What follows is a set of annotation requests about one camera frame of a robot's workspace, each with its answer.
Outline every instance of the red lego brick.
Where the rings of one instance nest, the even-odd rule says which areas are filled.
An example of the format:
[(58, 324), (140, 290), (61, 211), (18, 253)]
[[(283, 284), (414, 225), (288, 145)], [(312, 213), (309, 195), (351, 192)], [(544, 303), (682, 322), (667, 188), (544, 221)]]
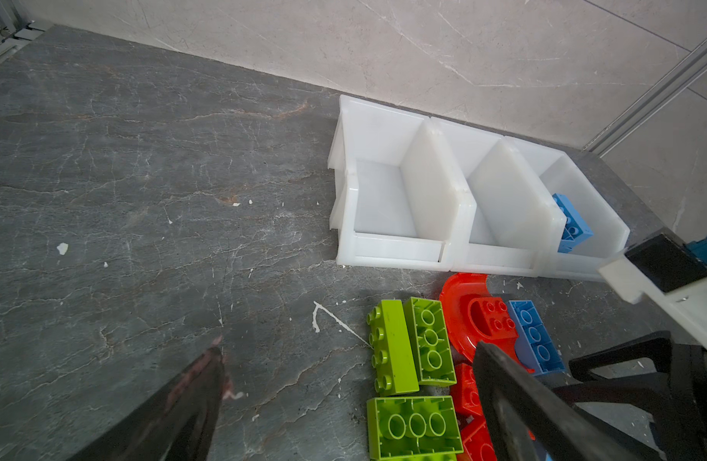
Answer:
[(456, 455), (458, 461), (497, 461), (484, 418), (475, 417), (461, 430), (461, 441), (463, 453)]
[(464, 416), (483, 417), (484, 412), (479, 401), (479, 391), (471, 365), (456, 365), (456, 381), (450, 387), (450, 396), (453, 398), (453, 407), (456, 413)]

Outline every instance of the white debris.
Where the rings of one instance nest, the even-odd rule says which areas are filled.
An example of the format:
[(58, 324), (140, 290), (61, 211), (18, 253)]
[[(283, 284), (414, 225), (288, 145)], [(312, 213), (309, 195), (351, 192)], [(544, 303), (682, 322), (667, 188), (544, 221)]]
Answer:
[(346, 325), (345, 323), (343, 323), (342, 320), (340, 320), (338, 317), (336, 317), (335, 315), (333, 315), (333, 313), (330, 312), (330, 310), (324, 308), (324, 307), (322, 306), (322, 304), (320, 304), (318, 301), (313, 301), (313, 303), (315, 304), (315, 310), (312, 311), (312, 328), (315, 330), (315, 333), (320, 333), (320, 327), (319, 327), (318, 324), (317, 324), (317, 311), (318, 311), (318, 310), (323, 310), (327, 315), (331, 316), (331, 317), (333, 318), (333, 320), (335, 320), (336, 322), (338, 322), (338, 325), (340, 325), (341, 327), (345, 328), (346, 331), (348, 331), (348, 332), (351, 333), (353, 336), (355, 336), (355, 337), (357, 337), (358, 339), (360, 339), (361, 342), (363, 342), (365, 345), (371, 347), (371, 345), (370, 345), (368, 342), (366, 342), (365, 339), (363, 339), (362, 337), (358, 336), (358, 333), (357, 333), (357, 332), (353, 331), (353, 329), (351, 329), (351, 327), (349, 327), (348, 325)]

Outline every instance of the green lego brick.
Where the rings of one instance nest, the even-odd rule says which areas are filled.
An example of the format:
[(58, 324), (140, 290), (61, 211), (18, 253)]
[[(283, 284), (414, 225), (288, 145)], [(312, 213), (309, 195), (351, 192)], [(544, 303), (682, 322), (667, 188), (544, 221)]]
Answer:
[(402, 301), (380, 302), (369, 312), (366, 322), (371, 327), (369, 342), (374, 348), (371, 366), (376, 368), (376, 392), (386, 397), (420, 390), (409, 349)]
[(371, 459), (455, 461), (463, 452), (450, 395), (373, 398), (366, 410)]
[(409, 345), (421, 386), (453, 386), (456, 370), (440, 301), (410, 298), (404, 304)]

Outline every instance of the white paint splatter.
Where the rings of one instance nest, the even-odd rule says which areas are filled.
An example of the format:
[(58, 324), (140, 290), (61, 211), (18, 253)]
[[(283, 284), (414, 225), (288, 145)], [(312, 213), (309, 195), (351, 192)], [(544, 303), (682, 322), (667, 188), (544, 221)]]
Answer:
[(315, 310), (312, 311), (312, 328), (315, 330), (315, 333), (320, 333), (320, 327), (319, 327), (318, 324), (317, 324), (317, 311), (318, 311), (318, 309), (322, 309), (327, 315), (331, 316), (331, 317), (333, 318), (333, 320), (335, 320), (336, 322), (338, 322), (338, 325), (340, 325), (341, 327), (345, 328), (345, 329), (346, 329), (349, 333), (351, 333), (353, 336), (355, 336), (355, 337), (357, 337), (358, 339), (360, 339), (361, 342), (363, 342), (365, 345), (371, 347), (371, 345), (370, 345), (369, 343), (367, 343), (362, 337), (358, 336), (358, 334), (357, 334), (355, 331), (353, 331), (353, 330), (351, 329), (351, 327), (349, 327), (348, 325), (346, 325), (345, 323), (343, 323), (338, 317), (336, 317), (335, 315), (333, 315), (333, 313), (330, 312), (330, 310), (324, 308), (318, 301), (313, 301), (313, 302), (315, 303)]
[(679, 205), (679, 211), (676, 212), (676, 219), (673, 220), (673, 225), (671, 226), (671, 230), (673, 232), (675, 232), (679, 228), (681, 216), (684, 215), (684, 211), (686, 211), (686, 197), (681, 198), (681, 205)]
[(243, 397), (244, 395), (245, 395), (246, 397), (248, 397), (248, 394), (244, 394), (243, 392), (238, 392), (238, 394), (234, 394), (233, 391), (227, 390), (227, 391), (225, 391), (225, 393), (223, 394), (223, 400), (227, 400), (227, 399), (230, 398), (230, 399), (232, 399), (232, 400), (234, 400), (234, 401), (237, 401), (239, 398)]

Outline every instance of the lego duplo brick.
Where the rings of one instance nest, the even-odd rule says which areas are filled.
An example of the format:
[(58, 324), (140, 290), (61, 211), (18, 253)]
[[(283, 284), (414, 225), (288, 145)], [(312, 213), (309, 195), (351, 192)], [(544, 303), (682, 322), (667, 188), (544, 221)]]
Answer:
[(380, 302), (369, 312), (366, 322), (371, 327), (369, 342), (374, 349), (371, 365), (376, 369), (376, 392), (386, 397), (420, 390), (402, 302)]
[(479, 390), (477, 381), (474, 378), (474, 369), (470, 364), (456, 365), (456, 379), (458, 380), (450, 387), (450, 396), (453, 399), (456, 413), (464, 416), (480, 417), (484, 416), (481, 401), (479, 401)]
[(457, 456), (458, 461), (497, 461), (486, 419), (475, 417), (461, 431), (461, 440), (463, 453)]
[(404, 304), (417, 382), (447, 387), (456, 383), (448, 331), (440, 301), (410, 298)]
[(519, 334), (515, 352), (520, 362), (533, 369), (534, 376), (564, 371), (566, 367), (533, 302), (510, 301), (508, 309)]
[(463, 452), (449, 396), (373, 398), (367, 419), (371, 459), (455, 461)]
[(568, 197), (563, 194), (553, 194), (553, 200), (555, 200), (563, 214), (566, 215), (566, 227), (563, 229), (558, 251), (560, 253), (570, 253), (576, 245), (584, 242), (587, 238), (593, 236), (594, 233), (589, 229), (586, 221), (581, 218), (581, 215), (574, 208)]

